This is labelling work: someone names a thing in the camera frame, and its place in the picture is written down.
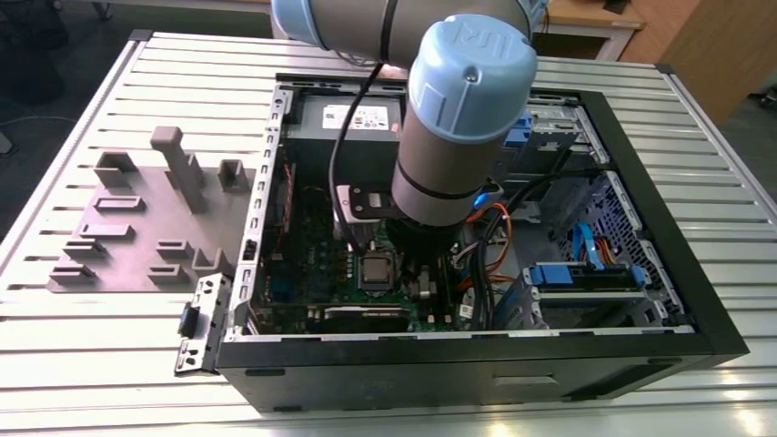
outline slotted aluminum surface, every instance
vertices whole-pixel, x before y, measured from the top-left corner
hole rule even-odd
[[[172,378],[188,295],[54,295],[48,272],[106,150],[182,127],[202,166],[256,168],[275,75],[363,76],[290,41],[156,34],[130,42],[0,248],[0,430],[122,435],[777,434],[775,208],[683,86],[652,66],[544,59],[538,86],[606,93],[752,353],[615,401],[260,416],[222,378]]]

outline blue drive bracket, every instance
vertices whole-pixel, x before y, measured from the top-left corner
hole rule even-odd
[[[572,273],[570,267],[563,265],[535,266],[530,268],[532,285],[572,285]]]
[[[572,258],[580,259],[580,244],[586,242],[586,252],[588,253],[588,260],[598,270],[606,269],[606,264],[599,259],[596,252],[596,242],[594,241],[594,231],[588,223],[579,223],[572,234]]]
[[[644,289],[646,286],[651,283],[651,276],[646,274],[646,269],[643,269],[640,266],[632,266],[632,274],[635,275],[636,286],[640,289]]]
[[[526,111],[519,122],[511,129],[508,138],[506,139],[506,147],[523,147],[528,144],[530,138],[532,138],[532,130],[535,129],[535,116],[531,112]]]

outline black cable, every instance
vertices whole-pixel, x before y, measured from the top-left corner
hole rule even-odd
[[[488,270],[486,268],[486,255],[488,251],[488,241],[482,242],[478,246],[478,278],[486,284],[484,295],[487,297],[484,319],[486,319],[486,329],[492,330],[495,328],[495,289],[491,286],[491,279],[488,278]]]
[[[356,114],[356,110],[360,107],[362,100],[364,99],[364,95],[367,91],[370,91],[370,87],[372,86],[378,75],[380,74],[380,70],[383,69],[384,65],[378,63],[374,68],[374,72],[371,73],[370,77],[362,84],[360,92],[358,93],[356,97],[354,98],[354,102],[351,103],[351,108],[348,109],[348,113],[346,115],[346,120],[343,120],[343,127],[340,128],[340,135],[338,136],[338,140],[335,141],[335,147],[332,149],[332,157],[330,158],[330,197],[332,198],[332,206],[335,208],[335,214],[338,216],[338,221],[340,222],[340,231],[343,232],[343,238],[346,242],[351,245],[354,250],[359,255],[364,253],[364,249],[354,236],[354,232],[351,232],[351,227],[346,219],[346,212],[343,212],[343,204],[340,203],[340,196],[338,196],[338,185],[335,184],[335,169],[338,165],[338,154],[340,153],[340,146],[346,141],[346,136],[348,134],[348,128],[351,127],[351,120],[354,119],[354,115]]]

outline white label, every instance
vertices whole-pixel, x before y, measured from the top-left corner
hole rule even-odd
[[[459,306],[459,317],[462,317],[463,319],[472,319],[474,312],[475,308],[471,305]]]
[[[348,105],[328,105],[324,108],[324,129],[342,129]],[[387,107],[359,107],[351,129],[355,130],[390,130],[390,109]]]

